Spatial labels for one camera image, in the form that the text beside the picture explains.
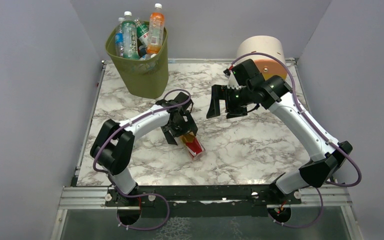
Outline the red gold drink can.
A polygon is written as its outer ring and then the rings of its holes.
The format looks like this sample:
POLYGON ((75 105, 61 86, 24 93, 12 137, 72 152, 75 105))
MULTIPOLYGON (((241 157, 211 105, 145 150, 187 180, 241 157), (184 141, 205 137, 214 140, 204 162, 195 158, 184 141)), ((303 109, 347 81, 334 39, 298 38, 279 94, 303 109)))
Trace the red gold drink can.
POLYGON ((192 160, 198 159, 199 156, 205 152, 204 146, 200 143, 193 132, 181 135, 179 139, 185 146, 192 160))

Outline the orange juice bottle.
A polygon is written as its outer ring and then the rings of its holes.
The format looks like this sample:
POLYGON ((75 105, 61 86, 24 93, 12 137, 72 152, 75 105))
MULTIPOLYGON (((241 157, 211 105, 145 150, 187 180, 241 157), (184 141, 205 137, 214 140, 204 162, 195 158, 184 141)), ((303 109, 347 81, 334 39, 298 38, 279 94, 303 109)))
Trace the orange juice bottle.
POLYGON ((147 53, 151 55, 157 54, 161 50, 163 46, 165 27, 165 16, 162 13, 162 4, 156 3, 154 8, 155 10, 149 19, 149 36, 146 50, 147 53))

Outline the green white label bottle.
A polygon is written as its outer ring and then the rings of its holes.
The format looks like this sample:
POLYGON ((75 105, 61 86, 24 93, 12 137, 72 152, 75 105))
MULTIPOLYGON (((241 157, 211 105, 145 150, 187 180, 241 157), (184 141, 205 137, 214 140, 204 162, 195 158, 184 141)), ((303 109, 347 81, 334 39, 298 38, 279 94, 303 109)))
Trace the green white label bottle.
POLYGON ((142 43, 144 47, 148 47, 149 27, 139 18, 136 18, 134 20, 134 23, 136 26, 138 40, 142 43))

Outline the green tinted bottle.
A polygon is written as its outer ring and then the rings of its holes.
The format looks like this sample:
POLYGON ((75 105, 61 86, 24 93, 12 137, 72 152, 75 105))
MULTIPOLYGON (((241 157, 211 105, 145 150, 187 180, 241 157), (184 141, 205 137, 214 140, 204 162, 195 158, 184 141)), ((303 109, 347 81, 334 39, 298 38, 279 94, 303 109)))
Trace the green tinted bottle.
POLYGON ((130 11, 124 12, 124 21, 121 23, 123 36, 123 57, 138 60, 137 27, 130 11))

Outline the blue label clear bottle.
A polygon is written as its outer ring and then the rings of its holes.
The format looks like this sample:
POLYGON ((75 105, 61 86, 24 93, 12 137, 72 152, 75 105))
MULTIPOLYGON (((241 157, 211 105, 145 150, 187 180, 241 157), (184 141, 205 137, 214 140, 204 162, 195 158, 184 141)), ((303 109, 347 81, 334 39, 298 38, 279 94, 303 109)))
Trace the blue label clear bottle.
POLYGON ((115 29, 115 36, 114 36, 114 42, 116 47, 116 55, 118 57, 123 57, 124 53, 124 46, 123 46, 123 27, 122 23, 125 20, 124 17, 118 18, 118 25, 115 29))

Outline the blue white label bottle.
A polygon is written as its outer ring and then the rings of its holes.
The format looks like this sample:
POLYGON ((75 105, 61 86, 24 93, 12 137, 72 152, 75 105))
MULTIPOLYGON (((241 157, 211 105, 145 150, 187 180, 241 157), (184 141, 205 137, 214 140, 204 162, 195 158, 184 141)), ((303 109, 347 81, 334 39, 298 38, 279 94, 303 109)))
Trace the blue white label bottle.
POLYGON ((154 58, 157 54, 156 53, 148 53, 147 48, 144 45, 139 46, 138 48, 138 55, 140 61, 145 61, 154 58))

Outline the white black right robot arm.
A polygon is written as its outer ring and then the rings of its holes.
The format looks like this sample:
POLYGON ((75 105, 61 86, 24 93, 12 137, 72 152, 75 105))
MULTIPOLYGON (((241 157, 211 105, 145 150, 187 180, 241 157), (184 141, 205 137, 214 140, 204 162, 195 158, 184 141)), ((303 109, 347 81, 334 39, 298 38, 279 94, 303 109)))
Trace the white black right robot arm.
POLYGON ((308 186, 321 187, 343 164, 344 154, 353 150, 348 141, 339 142, 327 133, 310 115, 306 115, 299 101, 294 101, 292 87, 279 75, 265 79, 253 60, 248 59, 231 69, 229 77, 238 87, 215 84, 211 87, 208 119, 220 116, 220 101, 225 102, 227 118, 248 114, 247 106, 257 104, 277 116, 304 146, 310 160, 299 169, 283 173, 269 185, 274 199, 308 186))

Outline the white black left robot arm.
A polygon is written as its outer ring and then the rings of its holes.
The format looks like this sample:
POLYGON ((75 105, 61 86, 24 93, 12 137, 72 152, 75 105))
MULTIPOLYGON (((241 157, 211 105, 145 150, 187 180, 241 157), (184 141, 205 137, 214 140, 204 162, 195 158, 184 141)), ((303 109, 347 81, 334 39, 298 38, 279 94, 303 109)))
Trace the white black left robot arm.
POLYGON ((177 90, 174 99, 158 100, 150 109, 122 121, 106 120, 100 128, 90 149, 92 167, 105 173, 108 179, 124 195, 131 195, 137 187, 128 165, 134 144, 155 129, 161 129, 170 145, 186 134, 196 134, 198 127, 189 111, 193 104, 191 95, 183 89, 177 90))

